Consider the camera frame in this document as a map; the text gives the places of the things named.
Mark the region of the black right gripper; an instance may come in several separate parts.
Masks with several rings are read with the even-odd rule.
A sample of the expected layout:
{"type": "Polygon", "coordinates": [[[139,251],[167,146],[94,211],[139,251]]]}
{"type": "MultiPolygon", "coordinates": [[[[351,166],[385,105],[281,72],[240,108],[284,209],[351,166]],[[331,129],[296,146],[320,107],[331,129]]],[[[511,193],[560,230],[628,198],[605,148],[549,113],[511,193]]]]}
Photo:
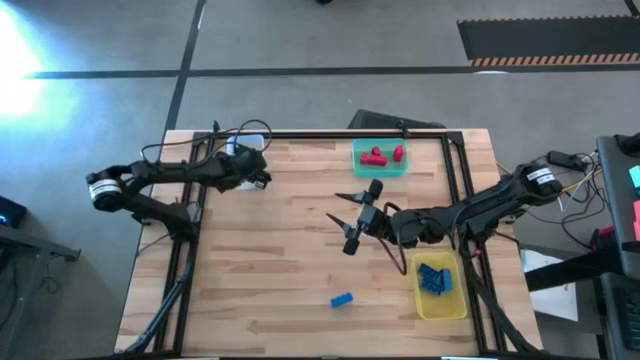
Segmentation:
{"type": "Polygon", "coordinates": [[[354,255],[359,246],[359,237],[361,234],[387,241],[391,244],[397,244],[397,238],[393,233],[390,219],[386,213],[387,207],[383,209],[376,208],[374,202],[377,201],[382,193],[383,183],[378,179],[373,179],[367,190],[357,194],[336,193],[336,196],[357,204],[362,205],[362,211],[356,221],[356,225],[345,223],[339,218],[327,213],[327,216],[338,226],[344,233],[346,238],[343,252],[347,255],[354,255]]]}

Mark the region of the clear plastic bin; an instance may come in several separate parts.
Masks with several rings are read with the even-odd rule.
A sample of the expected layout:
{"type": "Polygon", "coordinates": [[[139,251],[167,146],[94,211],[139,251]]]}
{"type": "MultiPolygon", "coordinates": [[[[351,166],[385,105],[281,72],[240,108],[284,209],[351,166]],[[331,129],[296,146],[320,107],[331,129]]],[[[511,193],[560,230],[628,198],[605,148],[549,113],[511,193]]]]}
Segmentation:
{"type": "MultiPolygon", "coordinates": [[[[225,147],[225,152],[228,155],[234,155],[236,150],[234,145],[240,146],[240,145],[244,145],[246,147],[249,148],[253,148],[256,150],[262,150],[265,143],[264,143],[264,137],[262,135],[238,135],[238,136],[231,136],[227,141],[226,141],[226,147],[225,147]]],[[[238,191],[249,191],[249,190],[256,190],[257,186],[249,181],[244,181],[243,183],[241,183],[238,187],[236,187],[236,190],[238,191]]]]}

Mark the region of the teal plastic bin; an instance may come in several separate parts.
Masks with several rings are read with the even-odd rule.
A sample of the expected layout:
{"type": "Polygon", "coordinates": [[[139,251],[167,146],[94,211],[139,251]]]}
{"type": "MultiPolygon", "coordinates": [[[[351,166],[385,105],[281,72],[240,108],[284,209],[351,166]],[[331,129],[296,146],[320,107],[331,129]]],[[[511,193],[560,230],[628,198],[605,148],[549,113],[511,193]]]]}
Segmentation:
{"type": "Polygon", "coordinates": [[[352,165],[356,177],[399,177],[409,168],[408,147],[401,138],[356,138],[352,142],[352,165]],[[401,162],[393,161],[393,151],[397,145],[404,147],[405,153],[401,162]],[[374,146],[381,150],[381,155],[388,158],[387,165],[368,166],[359,161],[360,154],[371,153],[374,146]]]}

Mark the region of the yellow plastic bin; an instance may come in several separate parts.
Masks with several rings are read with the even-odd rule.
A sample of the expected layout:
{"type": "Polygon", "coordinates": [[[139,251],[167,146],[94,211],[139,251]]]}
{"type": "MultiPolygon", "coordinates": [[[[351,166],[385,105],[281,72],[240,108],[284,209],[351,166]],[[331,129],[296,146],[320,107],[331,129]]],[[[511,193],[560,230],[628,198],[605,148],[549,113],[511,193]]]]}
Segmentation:
{"type": "Polygon", "coordinates": [[[416,311],[423,320],[459,320],[467,315],[466,300],[460,280],[460,271],[455,256],[450,252],[416,253],[411,257],[411,270],[416,311]],[[447,268],[451,271],[453,290],[431,295],[420,289],[423,279],[417,270],[420,264],[427,264],[435,270],[447,268]]]}

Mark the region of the white paper sheet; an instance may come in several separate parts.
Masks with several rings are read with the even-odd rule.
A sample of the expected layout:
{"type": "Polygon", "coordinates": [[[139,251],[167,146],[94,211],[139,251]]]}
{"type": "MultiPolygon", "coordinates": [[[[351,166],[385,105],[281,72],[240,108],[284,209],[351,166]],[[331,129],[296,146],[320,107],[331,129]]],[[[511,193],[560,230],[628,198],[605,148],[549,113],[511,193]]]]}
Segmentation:
{"type": "MultiPolygon", "coordinates": [[[[524,272],[561,262],[559,258],[543,255],[533,250],[521,250],[520,258],[524,272]]],[[[530,298],[535,312],[574,322],[579,320],[574,283],[531,291],[530,298]]]]}

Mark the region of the black power adapter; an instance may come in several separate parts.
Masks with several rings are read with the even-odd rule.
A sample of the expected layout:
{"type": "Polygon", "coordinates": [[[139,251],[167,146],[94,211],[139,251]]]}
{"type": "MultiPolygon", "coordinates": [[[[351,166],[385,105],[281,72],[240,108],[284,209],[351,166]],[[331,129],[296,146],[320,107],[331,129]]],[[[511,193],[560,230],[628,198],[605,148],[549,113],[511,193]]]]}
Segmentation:
{"type": "Polygon", "coordinates": [[[584,171],[587,168],[587,163],[582,160],[580,155],[576,154],[551,150],[547,153],[546,160],[551,165],[574,171],[584,171]]]}

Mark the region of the black stand beam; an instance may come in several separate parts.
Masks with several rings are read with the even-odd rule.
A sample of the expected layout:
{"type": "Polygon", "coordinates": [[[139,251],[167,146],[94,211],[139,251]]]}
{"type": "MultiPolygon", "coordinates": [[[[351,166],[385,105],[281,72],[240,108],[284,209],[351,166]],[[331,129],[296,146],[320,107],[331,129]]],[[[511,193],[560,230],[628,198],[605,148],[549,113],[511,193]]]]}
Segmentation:
{"type": "Polygon", "coordinates": [[[598,250],[527,271],[525,278],[528,290],[535,292],[592,279],[604,273],[624,274],[616,249],[598,250]]]}

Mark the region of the grey stand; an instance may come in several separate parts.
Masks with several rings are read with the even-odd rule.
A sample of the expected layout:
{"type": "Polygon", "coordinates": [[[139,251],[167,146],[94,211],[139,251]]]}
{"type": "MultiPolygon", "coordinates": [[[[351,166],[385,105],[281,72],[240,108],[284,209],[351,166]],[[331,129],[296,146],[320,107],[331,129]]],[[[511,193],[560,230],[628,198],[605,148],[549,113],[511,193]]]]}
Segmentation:
{"type": "Polygon", "coordinates": [[[30,250],[35,254],[35,260],[31,274],[26,285],[17,291],[16,305],[9,317],[12,320],[9,326],[7,345],[0,349],[0,360],[10,360],[15,353],[15,343],[18,333],[22,330],[22,320],[30,298],[39,288],[39,283],[44,277],[46,265],[51,256],[64,258],[68,262],[78,260],[81,251],[60,245],[53,241],[37,238],[22,230],[7,226],[0,226],[0,241],[30,250]]]}

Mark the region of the black device with blue light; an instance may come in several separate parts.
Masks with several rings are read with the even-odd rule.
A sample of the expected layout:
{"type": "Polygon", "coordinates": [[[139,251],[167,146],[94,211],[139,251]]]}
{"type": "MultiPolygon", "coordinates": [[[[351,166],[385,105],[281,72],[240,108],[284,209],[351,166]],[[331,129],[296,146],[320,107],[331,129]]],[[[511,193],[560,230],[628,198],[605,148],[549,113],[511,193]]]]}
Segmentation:
{"type": "Polygon", "coordinates": [[[17,229],[27,215],[27,208],[8,198],[0,196],[0,225],[17,229]]]}

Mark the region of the black hazard-striped floor mat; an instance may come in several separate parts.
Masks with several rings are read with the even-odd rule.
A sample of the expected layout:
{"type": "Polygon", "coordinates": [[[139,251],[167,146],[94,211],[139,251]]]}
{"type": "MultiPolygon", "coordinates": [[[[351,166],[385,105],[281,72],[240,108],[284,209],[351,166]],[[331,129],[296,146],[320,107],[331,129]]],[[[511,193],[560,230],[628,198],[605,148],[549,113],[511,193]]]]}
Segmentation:
{"type": "Polygon", "coordinates": [[[472,19],[457,22],[474,67],[640,63],[640,17],[472,19]]]}

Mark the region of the black side table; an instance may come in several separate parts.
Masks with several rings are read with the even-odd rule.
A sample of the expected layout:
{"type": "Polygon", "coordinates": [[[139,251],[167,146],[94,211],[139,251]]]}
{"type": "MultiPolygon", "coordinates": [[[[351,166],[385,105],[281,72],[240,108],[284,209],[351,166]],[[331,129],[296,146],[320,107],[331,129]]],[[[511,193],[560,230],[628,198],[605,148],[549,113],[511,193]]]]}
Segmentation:
{"type": "Polygon", "coordinates": [[[640,280],[640,241],[636,240],[634,228],[634,203],[640,197],[629,174],[631,168],[640,166],[640,157],[625,154],[613,136],[599,136],[596,145],[622,272],[640,280]]]}

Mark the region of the dark keyboard tray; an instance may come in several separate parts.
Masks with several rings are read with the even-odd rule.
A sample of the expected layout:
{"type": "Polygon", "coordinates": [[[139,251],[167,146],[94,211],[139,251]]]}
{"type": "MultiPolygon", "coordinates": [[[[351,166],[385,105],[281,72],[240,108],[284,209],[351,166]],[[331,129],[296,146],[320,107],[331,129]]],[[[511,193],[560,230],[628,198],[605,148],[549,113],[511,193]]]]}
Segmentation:
{"type": "Polygon", "coordinates": [[[599,284],[609,358],[640,360],[640,281],[605,273],[599,284]]]}

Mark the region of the black aluminium table frame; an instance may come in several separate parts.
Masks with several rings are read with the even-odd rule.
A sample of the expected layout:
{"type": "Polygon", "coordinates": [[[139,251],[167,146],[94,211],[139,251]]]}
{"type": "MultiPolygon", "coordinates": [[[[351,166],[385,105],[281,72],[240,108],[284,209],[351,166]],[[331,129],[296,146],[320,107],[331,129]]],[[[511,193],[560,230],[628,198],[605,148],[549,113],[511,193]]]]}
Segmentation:
{"type": "MultiPolygon", "coordinates": [[[[379,203],[402,208],[448,205],[453,199],[439,138],[416,130],[407,139],[408,172],[387,178],[379,203]]],[[[416,312],[412,278],[396,270],[382,246],[361,237],[353,257],[325,213],[353,223],[359,207],[334,196],[357,193],[370,179],[352,171],[355,130],[282,130],[266,152],[273,176],[265,191],[209,190],[181,353],[176,304],[165,340],[148,350],[198,357],[429,357],[479,355],[473,306],[467,314],[426,321],[416,312]],[[329,299],[351,292],[354,302],[331,309],[329,299]]],[[[498,301],[517,329],[542,348],[515,242],[495,236],[486,245],[498,301]]],[[[157,311],[171,241],[135,260],[115,345],[129,347],[157,311]]]]}

